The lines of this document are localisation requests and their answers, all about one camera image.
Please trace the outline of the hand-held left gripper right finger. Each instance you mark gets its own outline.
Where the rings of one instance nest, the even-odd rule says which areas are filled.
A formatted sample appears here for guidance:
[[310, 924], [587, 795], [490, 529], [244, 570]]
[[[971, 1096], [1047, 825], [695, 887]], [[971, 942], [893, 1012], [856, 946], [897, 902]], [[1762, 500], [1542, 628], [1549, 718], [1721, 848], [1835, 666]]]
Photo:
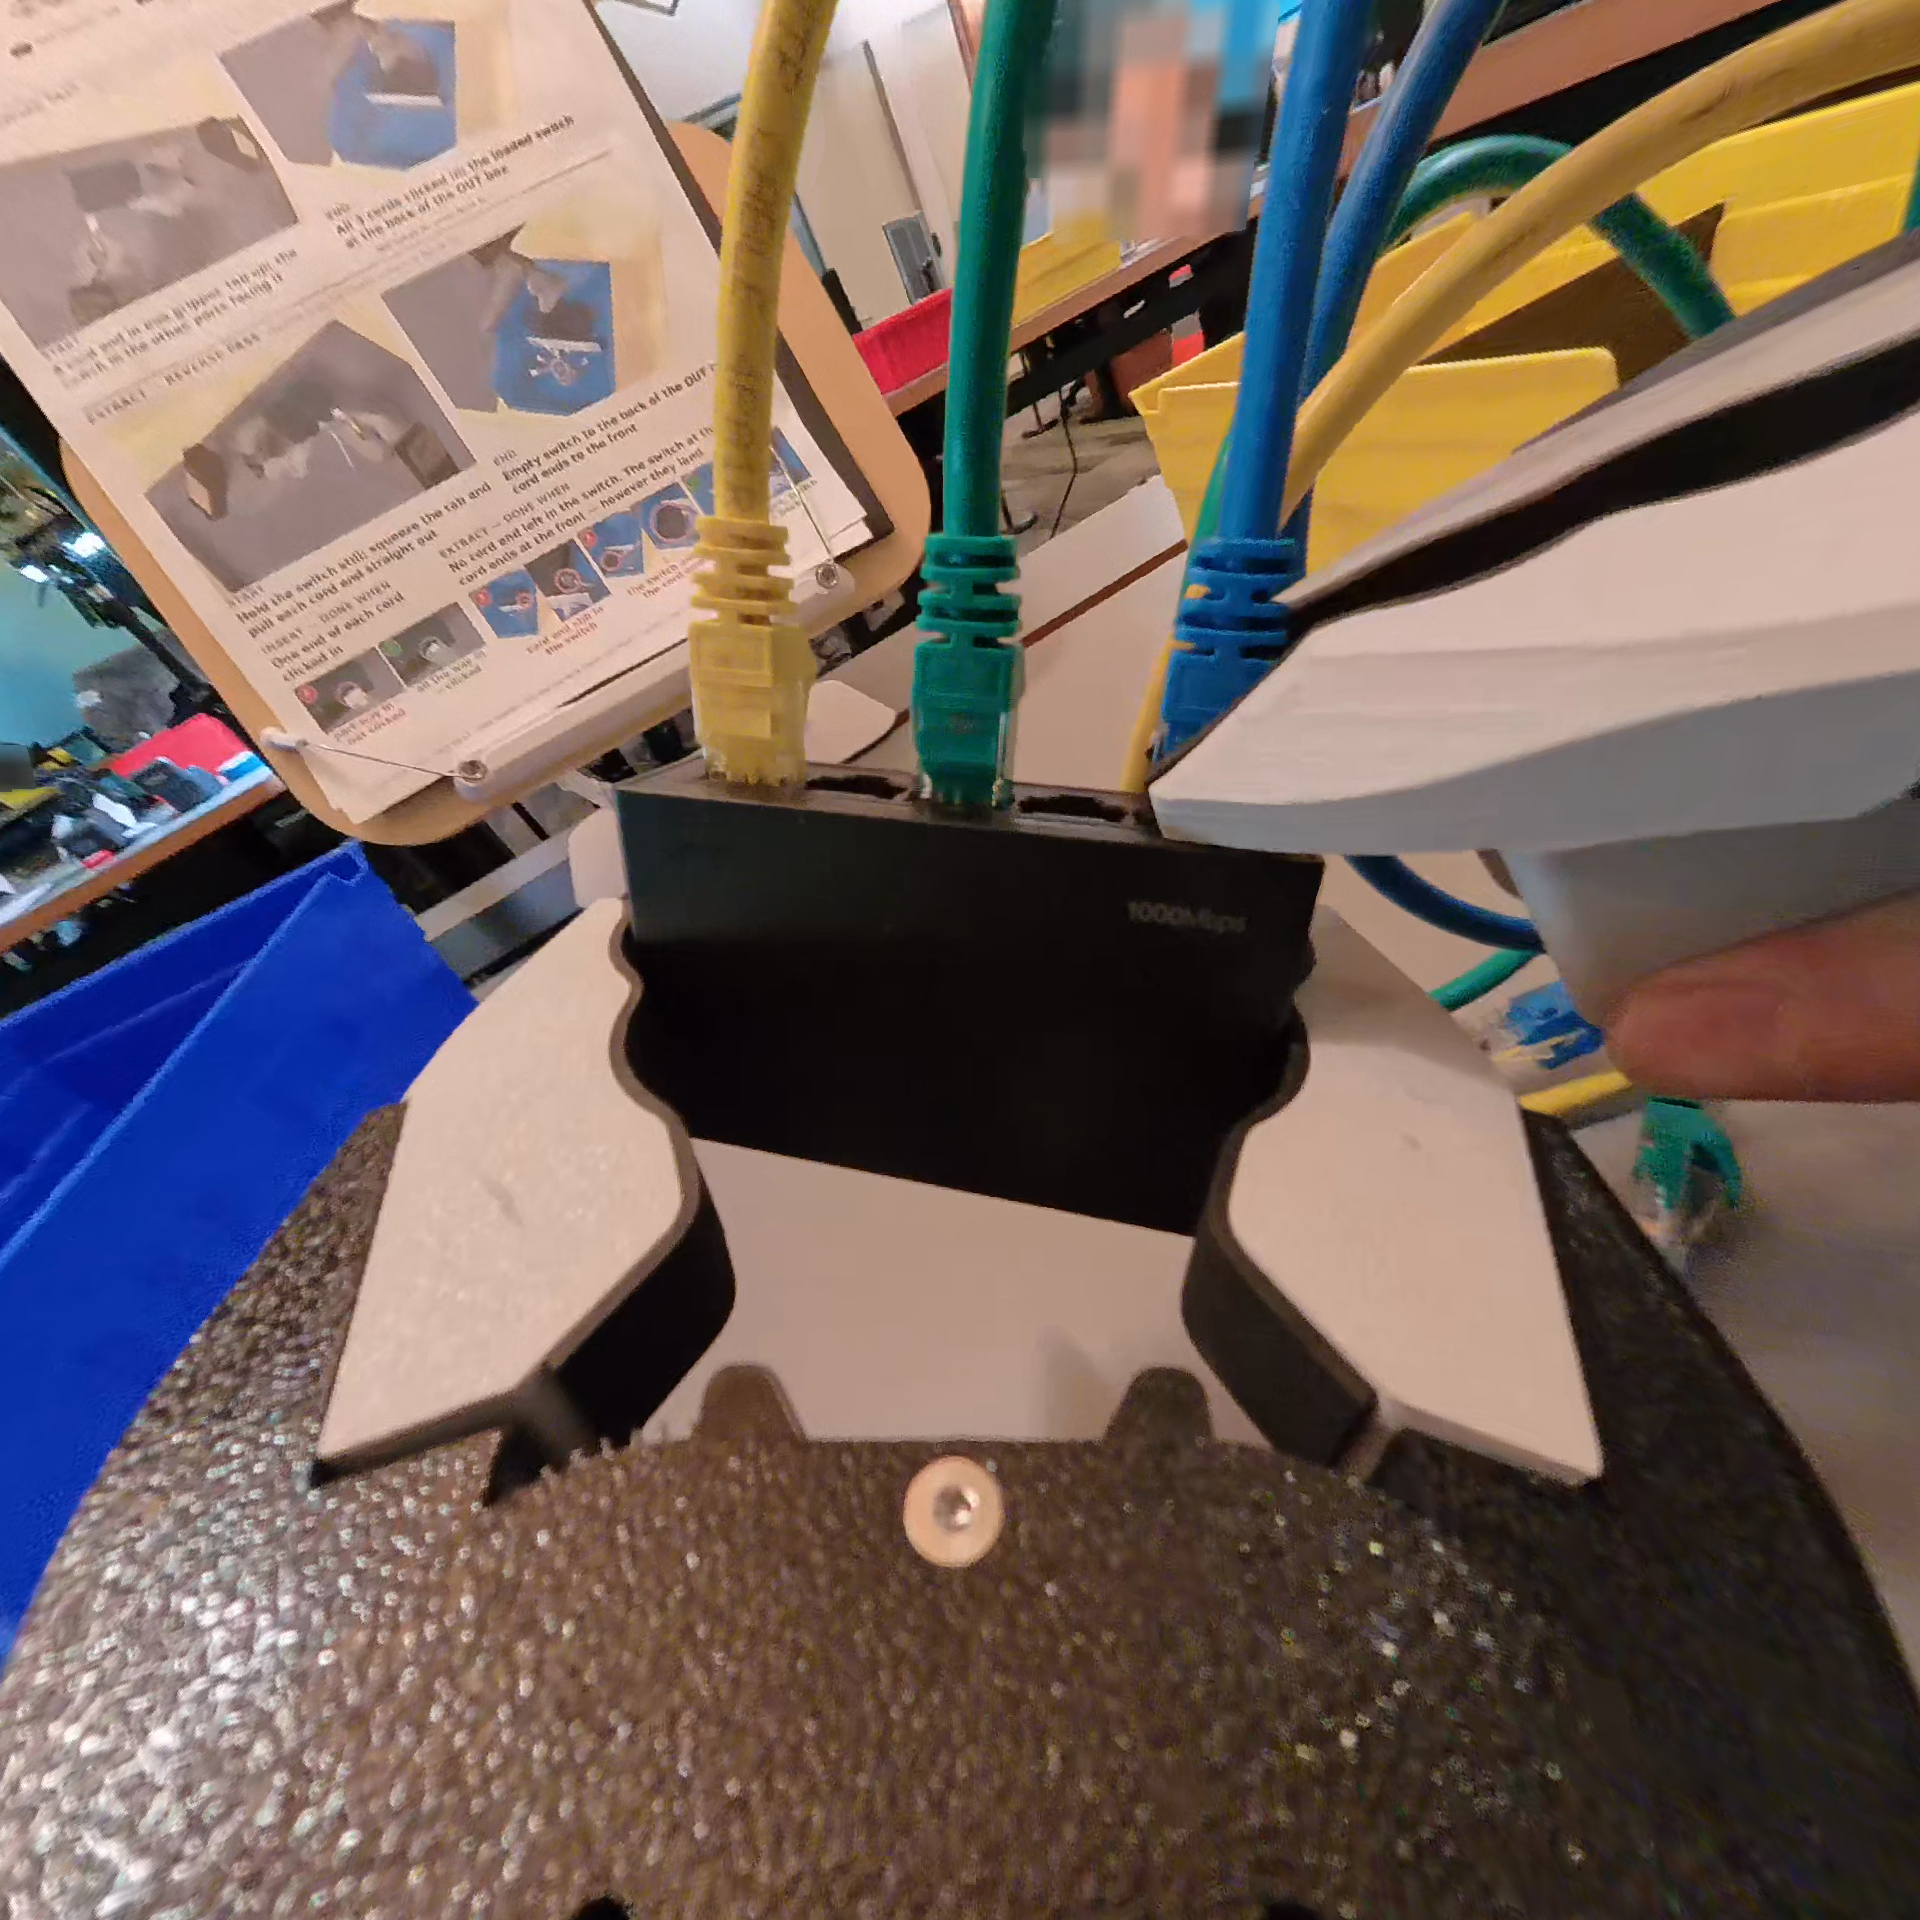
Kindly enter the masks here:
[[1229, 1426], [1369, 1478], [1419, 1436], [1604, 1472], [1522, 1107], [1338, 914], [1309, 928], [1276, 1095], [1222, 1145], [1182, 1325]]

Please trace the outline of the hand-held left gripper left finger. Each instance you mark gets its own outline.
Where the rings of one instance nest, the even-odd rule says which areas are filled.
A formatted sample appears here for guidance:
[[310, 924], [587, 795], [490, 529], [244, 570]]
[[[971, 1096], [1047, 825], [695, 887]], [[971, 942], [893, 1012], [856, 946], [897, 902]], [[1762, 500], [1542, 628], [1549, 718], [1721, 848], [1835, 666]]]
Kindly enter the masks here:
[[697, 1436], [737, 1306], [683, 1116], [625, 1062], [625, 908], [587, 903], [405, 1095], [313, 1481], [493, 1432], [493, 1498]]

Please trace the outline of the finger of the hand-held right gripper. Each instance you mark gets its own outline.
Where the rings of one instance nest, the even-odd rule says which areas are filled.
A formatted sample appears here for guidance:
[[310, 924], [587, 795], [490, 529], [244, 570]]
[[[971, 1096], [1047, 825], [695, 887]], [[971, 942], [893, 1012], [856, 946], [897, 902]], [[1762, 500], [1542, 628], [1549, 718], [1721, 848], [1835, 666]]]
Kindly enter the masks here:
[[1441, 494], [1282, 603], [1372, 611], [1445, 593], [1605, 517], [1812, 460], [1914, 407], [1917, 257], [1855, 257]]
[[1816, 457], [1321, 624], [1150, 808], [1264, 851], [1561, 851], [1914, 786], [1917, 460]]

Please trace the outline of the black network switch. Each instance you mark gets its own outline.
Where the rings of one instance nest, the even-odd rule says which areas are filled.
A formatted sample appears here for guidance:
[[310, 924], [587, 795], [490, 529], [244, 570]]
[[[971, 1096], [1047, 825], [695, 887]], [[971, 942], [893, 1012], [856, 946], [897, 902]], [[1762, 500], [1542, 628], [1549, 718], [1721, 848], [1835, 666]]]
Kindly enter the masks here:
[[625, 1065], [695, 1140], [1190, 1233], [1298, 1086], [1313, 854], [1165, 840], [1143, 801], [873, 772], [614, 795]]

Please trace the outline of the person's right hand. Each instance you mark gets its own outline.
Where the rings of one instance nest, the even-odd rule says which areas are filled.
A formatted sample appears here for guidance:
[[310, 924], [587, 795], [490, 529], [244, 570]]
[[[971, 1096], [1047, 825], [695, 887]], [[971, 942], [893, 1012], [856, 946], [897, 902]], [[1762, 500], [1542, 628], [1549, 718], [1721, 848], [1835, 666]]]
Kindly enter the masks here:
[[1646, 975], [1604, 1036], [1665, 1096], [1917, 1099], [1917, 896]]

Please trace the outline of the yellow plastic bin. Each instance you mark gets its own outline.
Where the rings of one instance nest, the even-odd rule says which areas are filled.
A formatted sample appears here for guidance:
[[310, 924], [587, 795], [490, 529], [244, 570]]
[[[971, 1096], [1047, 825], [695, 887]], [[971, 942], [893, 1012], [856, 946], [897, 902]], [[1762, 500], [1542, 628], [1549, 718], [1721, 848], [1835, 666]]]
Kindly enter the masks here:
[[[1722, 136], [1638, 186], [1737, 317], [1896, 237], [1917, 181], [1917, 76]], [[1314, 481], [1309, 569], [1376, 540], [1687, 343], [1592, 230], [1453, 322]]]

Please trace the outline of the blue plastic bin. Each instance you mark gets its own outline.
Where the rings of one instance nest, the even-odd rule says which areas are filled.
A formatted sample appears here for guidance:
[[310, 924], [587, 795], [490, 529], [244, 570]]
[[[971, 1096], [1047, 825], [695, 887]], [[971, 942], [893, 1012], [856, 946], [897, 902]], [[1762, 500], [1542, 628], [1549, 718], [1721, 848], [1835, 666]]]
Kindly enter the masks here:
[[474, 1009], [343, 845], [3, 1021], [3, 1650], [152, 1385]]

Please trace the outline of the wooden workbench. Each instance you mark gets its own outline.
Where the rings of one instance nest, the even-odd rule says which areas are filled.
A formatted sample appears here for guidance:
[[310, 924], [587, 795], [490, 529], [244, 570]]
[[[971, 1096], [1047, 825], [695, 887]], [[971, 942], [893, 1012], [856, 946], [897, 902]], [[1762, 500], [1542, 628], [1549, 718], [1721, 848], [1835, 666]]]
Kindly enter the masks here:
[[194, 848], [215, 833], [251, 821], [260, 808], [287, 801], [289, 791], [272, 772], [257, 772], [244, 780], [222, 786], [219, 798], [180, 813], [177, 821], [146, 831], [128, 848], [97, 854], [91, 862], [67, 860], [48, 881], [26, 891], [26, 903], [3, 903], [3, 955], [34, 942], [62, 922], [72, 922], [80, 908], [106, 898], [118, 887], [149, 875], [167, 860]]

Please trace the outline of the red plastic bin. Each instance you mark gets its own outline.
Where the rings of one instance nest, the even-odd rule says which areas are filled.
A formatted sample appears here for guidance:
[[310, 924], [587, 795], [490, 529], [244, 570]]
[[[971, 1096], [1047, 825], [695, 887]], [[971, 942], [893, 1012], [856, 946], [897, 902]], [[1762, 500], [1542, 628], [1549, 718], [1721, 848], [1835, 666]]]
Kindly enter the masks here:
[[851, 345], [881, 394], [900, 394], [948, 370], [953, 290], [928, 294], [887, 321], [851, 335]]

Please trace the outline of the printed instruction sheet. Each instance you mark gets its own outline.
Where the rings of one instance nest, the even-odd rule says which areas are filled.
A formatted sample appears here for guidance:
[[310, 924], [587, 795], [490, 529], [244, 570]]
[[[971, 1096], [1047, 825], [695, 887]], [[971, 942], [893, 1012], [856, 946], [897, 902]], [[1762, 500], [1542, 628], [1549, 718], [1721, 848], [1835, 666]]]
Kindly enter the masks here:
[[3, 366], [340, 831], [685, 704], [718, 268], [589, 2], [3, 2]]

